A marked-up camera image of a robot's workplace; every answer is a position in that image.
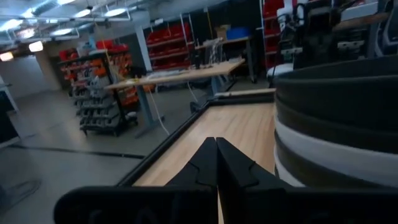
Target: blue box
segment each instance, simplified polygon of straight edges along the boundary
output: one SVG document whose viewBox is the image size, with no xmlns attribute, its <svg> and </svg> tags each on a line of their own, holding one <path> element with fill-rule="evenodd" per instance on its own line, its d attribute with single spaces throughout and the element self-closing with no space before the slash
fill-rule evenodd
<svg viewBox="0 0 398 224">
<path fill-rule="evenodd" d="M 227 40 L 239 39 L 250 36 L 250 30 L 247 27 L 235 27 L 226 31 Z"/>
</svg>

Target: stacked belts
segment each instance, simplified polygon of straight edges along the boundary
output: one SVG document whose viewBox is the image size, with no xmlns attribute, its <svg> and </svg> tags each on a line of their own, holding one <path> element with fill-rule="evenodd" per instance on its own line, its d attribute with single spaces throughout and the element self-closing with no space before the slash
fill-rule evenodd
<svg viewBox="0 0 398 224">
<path fill-rule="evenodd" d="M 275 164 L 308 187 L 398 187 L 398 56 L 276 80 Z"/>
</svg>

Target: wooden table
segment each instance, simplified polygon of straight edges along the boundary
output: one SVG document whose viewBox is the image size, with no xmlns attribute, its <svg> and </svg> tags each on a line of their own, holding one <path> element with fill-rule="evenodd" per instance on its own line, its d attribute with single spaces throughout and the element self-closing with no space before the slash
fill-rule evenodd
<svg viewBox="0 0 398 224">
<path fill-rule="evenodd" d="M 236 67 L 240 66 L 244 63 L 244 59 L 238 62 L 221 62 L 219 64 L 213 64 L 211 68 L 203 68 L 203 69 L 193 69 L 193 70 L 185 70 L 181 71 L 181 74 L 174 75 L 170 77 L 162 77 L 162 78 L 141 78 L 139 80 L 125 80 L 123 82 L 106 86 L 105 89 L 112 90 L 117 88 L 124 88 L 129 86 L 135 86 L 137 89 L 137 94 L 139 97 L 139 101 L 141 104 L 141 108 L 144 114 L 145 127 L 136 134 L 136 138 L 142 136 L 146 132 L 150 131 L 152 128 L 159 125 L 159 119 L 153 119 L 152 113 L 150 112 L 148 100 L 146 97 L 146 93 L 143 89 L 143 85 L 148 84 L 158 84 L 158 83 L 167 83 L 167 82 L 180 82 L 180 81 L 189 81 L 196 80 L 199 78 L 208 78 L 211 77 L 211 88 L 213 90 L 213 94 L 219 92 L 221 85 L 223 84 L 222 78 L 220 75 L 229 75 Z"/>
<path fill-rule="evenodd" d="M 230 92 L 230 95 L 241 94 Z M 224 137 L 261 167 L 274 173 L 274 114 L 273 103 L 209 107 L 134 185 L 165 185 L 180 172 L 207 137 Z M 219 223 L 223 223 L 220 201 L 218 206 Z"/>
<path fill-rule="evenodd" d="M 233 44 L 233 43 L 238 43 L 238 42 L 246 42 L 246 52 L 247 52 L 247 55 L 248 55 L 249 74 L 250 74 L 252 82 L 256 83 L 257 82 L 257 78 L 254 75 L 253 51 L 252 51 L 252 47 L 251 47 L 252 38 L 253 38 L 253 36 L 243 37 L 243 38 L 238 38 L 238 39 L 233 39 L 233 40 L 224 40 L 224 41 L 221 41 L 220 44 L 224 45 L 224 44 Z M 201 46 L 195 47 L 195 49 L 196 50 L 200 50 L 200 49 L 205 49 L 207 47 L 208 46 L 201 45 Z"/>
</svg>

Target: concrete floor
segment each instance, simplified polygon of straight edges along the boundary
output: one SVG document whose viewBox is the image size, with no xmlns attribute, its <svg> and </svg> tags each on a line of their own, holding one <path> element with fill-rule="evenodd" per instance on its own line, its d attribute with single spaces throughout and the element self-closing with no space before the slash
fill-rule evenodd
<svg viewBox="0 0 398 224">
<path fill-rule="evenodd" d="M 252 84 L 240 80 L 231 91 L 265 88 L 265 82 Z M 205 94 L 194 90 L 197 98 Z M 157 107 L 164 114 L 164 125 L 171 133 L 189 116 L 193 97 L 188 90 L 170 90 L 154 94 Z M 154 105 L 148 96 L 154 117 Z M 140 159 L 80 154 L 81 152 L 115 152 L 146 156 L 166 137 L 161 127 L 135 139 L 144 124 L 130 127 L 120 137 L 79 131 L 79 118 L 65 92 L 47 92 L 17 100 L 19 113 L 10 115 L 21 136 L 15 146 L 0 150 L 0 184 L 4 188 L 39 180 L 39 189 L 7 212 L 0 213 L 1 224 L 53 223 L 55 202 L 69 190 L 85 185 L 114 185 L 133 169 Z M 59 152 L 71 149 L 77 152 Z"/>
</svg>

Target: cardboard box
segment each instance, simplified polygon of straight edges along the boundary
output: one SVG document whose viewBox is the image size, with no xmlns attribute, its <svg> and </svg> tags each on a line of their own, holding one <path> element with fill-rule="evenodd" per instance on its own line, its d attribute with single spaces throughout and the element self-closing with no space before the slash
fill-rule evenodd
<svg viewBox="0 0 398 224">
<path fill-rule="evenodd" d="M 229 30 L 230 28 L 231 28 L 231 25 L 222 25 L 219 27 L 215 27 L 215 30 L 217 32 L 217 37 L 222 38 L 223 40 L 227 40 L 226 39 L 226 31 Z"/>
</svg>

